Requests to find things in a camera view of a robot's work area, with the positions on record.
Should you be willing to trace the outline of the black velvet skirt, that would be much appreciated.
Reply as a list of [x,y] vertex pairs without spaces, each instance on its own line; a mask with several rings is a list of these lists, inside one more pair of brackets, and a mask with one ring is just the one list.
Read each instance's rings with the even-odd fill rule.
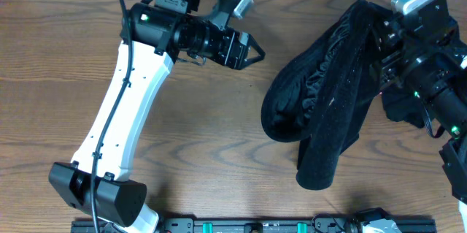
[[275,77],[263,100],[264,132],[298,142],[296,181],[319,191],[331,186],[339,156],[359,138],[379,79],[375,28],[391,10],[357,0]]

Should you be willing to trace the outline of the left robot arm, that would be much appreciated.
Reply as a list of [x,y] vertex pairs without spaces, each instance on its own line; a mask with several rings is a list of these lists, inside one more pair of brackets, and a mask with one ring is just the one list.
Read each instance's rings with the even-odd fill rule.
[[142,127],[163,81],[180,59],[241,70],[265,53],[248,33],[231,28],[252,0],[141,0],[123,9],[115,72],[96,119],[68,163],[49,181],[68,206],[91,216],[85,232],[156,232],[159,215],[147,187],[131,179]]

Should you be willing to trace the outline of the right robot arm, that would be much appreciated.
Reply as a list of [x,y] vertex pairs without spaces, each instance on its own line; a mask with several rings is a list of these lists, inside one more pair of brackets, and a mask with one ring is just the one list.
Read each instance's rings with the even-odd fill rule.
[[[382,58],[373,65],[380,88],[399,84],[418,99],[431,137],[448,132],[443,170],[466,216],[466,44],[447,0],[392,0],[393,14],[377,25]],[[440,123],[437,133],[430,119]]]

